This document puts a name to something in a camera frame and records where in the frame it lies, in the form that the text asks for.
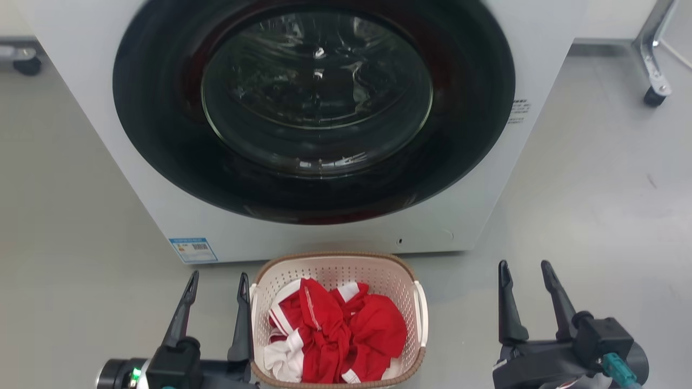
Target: gray floor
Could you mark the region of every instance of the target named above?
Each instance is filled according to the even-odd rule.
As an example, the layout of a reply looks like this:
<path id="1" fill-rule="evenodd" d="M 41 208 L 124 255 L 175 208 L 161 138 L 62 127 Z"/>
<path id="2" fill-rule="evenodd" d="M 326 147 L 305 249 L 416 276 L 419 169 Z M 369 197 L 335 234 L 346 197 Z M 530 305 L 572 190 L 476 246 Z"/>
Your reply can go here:
<path id="1" fill-rule="evenodd" d="M 667 40 L 692 57 L 685 19 Z M 675 89 L 648 109 L 628 53 L 599 53 L 565 61 L 477 249 L 407 258 L 431 323 L 426 361 L 405 387 L 492 388 L 501 259 L 532 338 L 556 330 L 538 267 L 548 259 L 577 310 L 616 317 L 644 346 L 646 387 L 689 386 L 692 72 L 661 51 Z M 50 64 L 36 78 L 0 69 L 0 180 L 2 386 L 89 388 L 108 358 L 151 355 L 192 268 Z M 259 267 L 200 268 L 189 333 L 204 358 L 225 357 L 238 275 Z"/>

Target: label sticker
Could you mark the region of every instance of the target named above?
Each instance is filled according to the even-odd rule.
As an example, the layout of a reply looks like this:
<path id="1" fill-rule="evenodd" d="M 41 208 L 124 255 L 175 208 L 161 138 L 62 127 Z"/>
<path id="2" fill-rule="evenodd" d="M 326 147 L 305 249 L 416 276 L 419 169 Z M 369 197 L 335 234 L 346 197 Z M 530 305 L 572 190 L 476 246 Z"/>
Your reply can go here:
<path id="1" fill-rule="evenodd" d="M 508 125 L 515 125 L 524 122 L 526 114 L 531 109 L 531 103 L 527 99 L 514 100 L 512 111 L 509 114 Z"/>
<path id="2" fill-rule="evenodd" d="M 193 237 L 193 238 L 181 238 L 181 239 L 169 239 L 175 251 L 180 255 L 180 258 L 186 264 L 190 263 L 209 263 L 218 262 L 212 247 L 209 246 L 206 238 L 203 237 Z"/>

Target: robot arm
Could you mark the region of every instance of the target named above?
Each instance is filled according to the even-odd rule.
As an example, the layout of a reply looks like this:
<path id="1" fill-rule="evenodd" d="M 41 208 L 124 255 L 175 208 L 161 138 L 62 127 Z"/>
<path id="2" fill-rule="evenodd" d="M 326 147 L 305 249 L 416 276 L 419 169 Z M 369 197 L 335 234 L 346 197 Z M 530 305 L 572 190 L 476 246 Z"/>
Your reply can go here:
<path id="1" fill-rule="evenodd" d="M 530 341 L 522 326 L 512 293 L 507 261 L 498 269 L 500 360 L 493 369 L 495 389 L 578 389 L 602 385 L 599 373 L 625 387 L 643 385 L 648 378 L 644 350 L 614 318 L 595 319 L 575 313 L 548 261 L 541 262 L 545 288 L 550 292 L 558 322 L 554 341 Z"/>

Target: basket handle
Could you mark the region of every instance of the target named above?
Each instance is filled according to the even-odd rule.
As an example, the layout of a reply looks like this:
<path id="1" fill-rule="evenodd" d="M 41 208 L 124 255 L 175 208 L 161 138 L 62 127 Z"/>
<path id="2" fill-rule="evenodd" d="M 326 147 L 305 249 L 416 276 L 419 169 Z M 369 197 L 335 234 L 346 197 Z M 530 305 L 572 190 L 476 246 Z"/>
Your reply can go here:
<path id="1" fill-rule="evenodd" d="M 421 343 L 421 347 L 425 347 L 428 342 L 428 301 L 426 300 L 426 292 L 423 291 L 421 283 L 417 280 L 413 282 L 416 287 L 414 292 L 416 293 L 417 306 L 418 306 L 418 318 L 419 318 L 419 328 L 421 331 L 418 335 L 418 340 Z"/>

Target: cable connector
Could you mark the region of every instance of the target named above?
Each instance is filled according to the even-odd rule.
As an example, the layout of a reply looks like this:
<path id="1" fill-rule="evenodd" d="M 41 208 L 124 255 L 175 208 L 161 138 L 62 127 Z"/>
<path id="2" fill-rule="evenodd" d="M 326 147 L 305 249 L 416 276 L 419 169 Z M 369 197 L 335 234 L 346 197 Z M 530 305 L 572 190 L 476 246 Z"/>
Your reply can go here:
<path id="1" fill-rule="evenodd" d="M 637 376 L 632 372 L 627 363 L 614 352 L 603 356 L 603 371 L 612 377 L 620 388 L 623 389 L 641 389 L 641 385 L 637 383 Z"/>

